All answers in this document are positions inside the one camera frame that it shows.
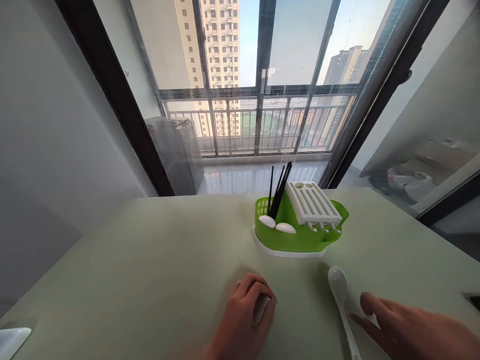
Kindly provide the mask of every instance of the hand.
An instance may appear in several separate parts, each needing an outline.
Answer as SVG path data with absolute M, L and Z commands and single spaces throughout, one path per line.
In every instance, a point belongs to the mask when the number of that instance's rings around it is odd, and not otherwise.
M 267 296 L 266 305 L 258 324 L 254 311 L 258 300 Z M 239 281 L 226 306 L 225 314 L 212 344 L 203 354 L 204 360 L 253 360 L 264 345 L 274 321 L 277 299 L 261 276 L 249 273 Z
M 407 307 L 363 292 L 360 306 L 376 315 L 380 328 L 365 317 L 351 314 L 392 360 L 473 360 L 480 358 L 480 340 L 452 318 Z

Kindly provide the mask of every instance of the spoon handle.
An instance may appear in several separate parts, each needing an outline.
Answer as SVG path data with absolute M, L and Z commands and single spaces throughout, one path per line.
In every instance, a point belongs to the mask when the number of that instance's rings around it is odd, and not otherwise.
M 348 345 L 350 346 L 350 354 L 352 360 L 362 360 L 360 358 L 359 348 L 357 347 L 357 343 L 355 342 L 354 334 L 350 329 L 349 322 L 347 320 L 347 316 L 345 315 L 344 309 L 338 309 L 340 312 L 341 322 L 343 323 L 343 328 L 345 329 L 346 338 L 348 340 Z

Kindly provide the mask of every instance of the tiled floor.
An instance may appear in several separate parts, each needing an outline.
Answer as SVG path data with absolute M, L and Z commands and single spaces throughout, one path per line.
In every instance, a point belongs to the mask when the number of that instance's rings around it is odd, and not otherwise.
M 327 161 L 296 161 L 291 169 L 289 180 L 313 181 L 318 183 Z M 272 165 L 273 183 L 279 181 L 282 166 L 280 163 L 252 163 L 223 166 L 206 166 L 199 195 L 235 194 L 268 192 Z M 340 187 L 371 187 L 368 180 L 348 171 Z

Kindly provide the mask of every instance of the green utensil holder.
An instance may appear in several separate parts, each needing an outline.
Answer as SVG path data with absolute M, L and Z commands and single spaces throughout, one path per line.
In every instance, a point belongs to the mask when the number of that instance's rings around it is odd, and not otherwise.
M 331 202 L 341 216 L 341 222 L 336 226 L 337 230 L 341 231 L 342 224 L 349 217 L 349 212 L 339 202 L 333 200 L 331 200 Z M 336 242 L 342 235 L 341 233 L 333 231 L 330 226 L 325 226 L 325 228 L 329 230 L 329 232 L 325 232 L 320 226 L 315 225 L 315 232 L 310 230 L 307 224 L 300 225 L 297 221 L 297 216 L 295 215 L 289 196 L 286 193 L 283 194 L 281 198 L 275 222 L 277 224 L 287 223 L 292 225 L 295 228 L 296 233 L 286 233 L 268 227 L 259 220 L 260 216 L 267 215 L 268 203 L 268 197 L 262 197 L 255 202 L 255 228 L 253 234 L 253 237 L 255 238 L 256 235 L 257 239 L 268 249 L 286 253 L 320 253 L 330 244 Z

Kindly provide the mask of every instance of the light green table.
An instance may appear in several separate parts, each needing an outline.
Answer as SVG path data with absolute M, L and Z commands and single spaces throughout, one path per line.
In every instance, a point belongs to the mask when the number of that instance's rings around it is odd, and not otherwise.
M 33 328 L 15 360 L 195 359 L 247 271 L 278 297 L 262 359 L 347 359 L 326 276 L 333 265 L 355 301 L 370 291 L 453 316 L 480 336 L 480 314 L 462 297 L 480 292 L 480 263 L 368 188 L 327 194 L 350 218 L 322 259 L 260 251 L 251 234 L 259 194 L 131 202 L 0 320 Z M 363 360 L 387 358 L 352 330 Z

